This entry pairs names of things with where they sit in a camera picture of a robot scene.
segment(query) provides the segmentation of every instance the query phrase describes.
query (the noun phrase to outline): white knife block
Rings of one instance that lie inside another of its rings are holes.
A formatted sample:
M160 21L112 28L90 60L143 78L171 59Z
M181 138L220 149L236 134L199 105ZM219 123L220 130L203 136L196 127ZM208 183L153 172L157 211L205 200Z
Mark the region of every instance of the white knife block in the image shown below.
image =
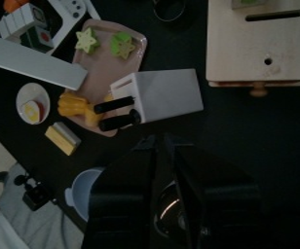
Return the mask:
M117 115L135 109L143 124L204 110L195 69L132 73L112 84L112 94L114 99L135 97Z
M247 87L255 82L300 86L300 0L269 0L235 10L231 4L231 0L209 0L211 86ZM273 18L253 20L261 16Z

